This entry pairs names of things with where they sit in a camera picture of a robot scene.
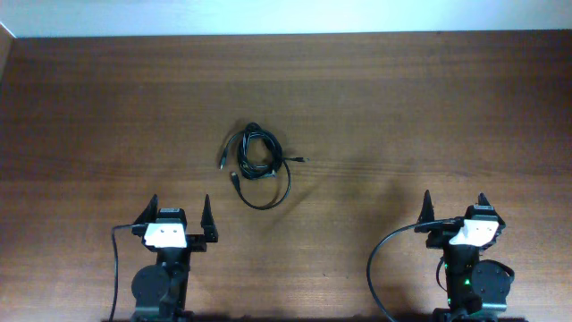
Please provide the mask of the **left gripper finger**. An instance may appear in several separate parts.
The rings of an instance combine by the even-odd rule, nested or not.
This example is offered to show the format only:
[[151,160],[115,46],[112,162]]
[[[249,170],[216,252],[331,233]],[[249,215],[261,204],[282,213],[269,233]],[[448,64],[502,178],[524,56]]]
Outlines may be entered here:
[[203,212],[201,216],[201,227],[204,231],[205,236],[217,236],[218,231],[215,225],[214,217],[212,214],[211,203],[209,195],[205,196],[205,203],[203,207]]
[[154,194],[153,197],[151,198],[151,200],[148,202],[145,209],[135,219],[133,224],[143,225],[143,224],[147,224],[147,223],[154,223],[156,220],[157,212],[158,212],[158,196],[156,194]]

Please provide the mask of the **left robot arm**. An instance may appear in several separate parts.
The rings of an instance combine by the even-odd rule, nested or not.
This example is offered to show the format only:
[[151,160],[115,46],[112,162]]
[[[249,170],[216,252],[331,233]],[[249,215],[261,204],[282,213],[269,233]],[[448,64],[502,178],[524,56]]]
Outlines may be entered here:
[[134,221],[131,233],[156,254],[156,262],[141,268],[133,277],[135,299],[132,321],[191,321],[185,309],[193,253],[205,252],[218,242],[210,198],[205,197],[200,226],[202,233],[187,233],[187,217],[182,208],[160,208],[153,196]]

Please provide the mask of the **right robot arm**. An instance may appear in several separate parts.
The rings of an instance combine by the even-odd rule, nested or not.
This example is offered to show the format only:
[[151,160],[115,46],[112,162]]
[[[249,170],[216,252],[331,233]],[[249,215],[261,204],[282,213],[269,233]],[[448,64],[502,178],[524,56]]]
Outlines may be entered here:
[[440,284],[448,307],[435,309],[432,321],[496,321],[507,310],[506,298],[515,280],[512,268],[492,259],[482,259],[506,227],[483,193],[463,216],[438,221],[430,193],[424,194],[416,233],[428,235],[425,246],[442,250],[437,266],[445,273]]

